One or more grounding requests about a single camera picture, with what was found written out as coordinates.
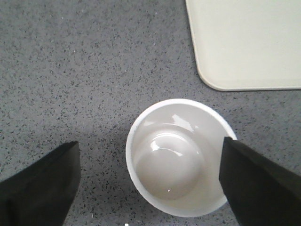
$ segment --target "countertop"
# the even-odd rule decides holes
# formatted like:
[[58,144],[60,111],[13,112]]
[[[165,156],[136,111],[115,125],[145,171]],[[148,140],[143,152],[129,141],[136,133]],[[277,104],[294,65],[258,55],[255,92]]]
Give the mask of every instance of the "countertop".
[[220,92],[197,74],[185,2],[2,0],[0,179],[79,141],[82,178],[65,226],[237,226],[228,204],[179,218],[148,204],[125,143],[148,106],[210,106],[239,140],[301,175],[301,91]]

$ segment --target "cup rim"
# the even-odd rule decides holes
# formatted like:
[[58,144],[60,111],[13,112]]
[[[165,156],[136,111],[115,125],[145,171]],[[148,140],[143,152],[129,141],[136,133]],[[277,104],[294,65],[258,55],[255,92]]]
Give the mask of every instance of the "cup rim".
[[133,184],[135,185],[136,189],[138,190],[138,192],[142,195],[142,197],[149,202],[151,205],[153,205],[155,208],[174,215],[174,216],[179,216],[179,217],[200,217],[203,215],[206,215],[208,213],[211,213],[215,210],[217,210],[218,208],[220,208],[222,205],[224,205],[227,202],[227,198],[224,195],[219,201],[217,201],[212,208],[210,208],[208,211],[200,211],[200,210],[182,210],[182,209],[176,209],[176,208],[172,208],[172,207],[168,207],[164,204],[162,204],[161,202],[159,202],[152,194],[150,194],[146,188],[142,185],[142,183],[140,182],[135,170],[134,170],[134,166],[133,166],[133,162],[132,162],[132,150],[131,150],[131,144],[132,141],[134,139],[134,134],[137,130],[137,128],[139,127],[139,125],[141,124],[141,122],[153,111],[167,106],[167,105],[189,105],[189,106],[194,106],[196,108],[199,108],[200,110],[203,110],[207,113],[209,113],[213,118],[215,118],[222,126],[223,128],[226,130],[227,134],[229,137],[231,137],[233,140],[237,140],[237,137],[234,133],[234,131],[232,130],[231,126],[225,121],[225,119],[219,115],[215,110],[213,110],[212,108],[208,107],[205,104],[202,104],[200,102],[194,101],[194,100],[189,100],[189,99],[168,99],[168,100],[163,100],[160,102],[157,102],[153,105],[151,105],[150,107],[148,107],[146,110],[144,110],[138,117],[137,119],[134,121],[128,136],[127,136],[127,142],[126,142],[126,162],[127,162],[127,169],[129,172],[129,175],[133,181]]

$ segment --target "gray speckled countertop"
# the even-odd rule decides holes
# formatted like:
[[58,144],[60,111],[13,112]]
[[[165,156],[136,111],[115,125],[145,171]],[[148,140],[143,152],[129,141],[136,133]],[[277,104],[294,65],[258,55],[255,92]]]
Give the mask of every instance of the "gray speckled countertop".
[[179,218],[148,204],[125,142],[151,104],[189,98],[301,175],[301,91],[219,92],[197,75],[183,0],[0,1],[0,179],[78,140],[82,178],[65,226],[237,226],[228,204]]

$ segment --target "white tray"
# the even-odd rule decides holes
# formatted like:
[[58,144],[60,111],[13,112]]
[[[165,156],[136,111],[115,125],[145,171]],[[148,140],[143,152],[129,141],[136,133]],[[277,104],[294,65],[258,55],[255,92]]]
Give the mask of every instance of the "white tray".
[[202,80],[218,90],[301,89],[301,0],[186,0]]

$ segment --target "white cup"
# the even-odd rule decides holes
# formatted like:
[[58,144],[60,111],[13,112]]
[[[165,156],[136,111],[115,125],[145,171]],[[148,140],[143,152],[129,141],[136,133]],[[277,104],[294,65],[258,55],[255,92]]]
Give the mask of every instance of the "white cup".
[[187,99],[170,99],[146,109],[127,137],[130,177],[159,210],[198,217],[226,201],[219,182],[224,137],[236,136],[213,109]]

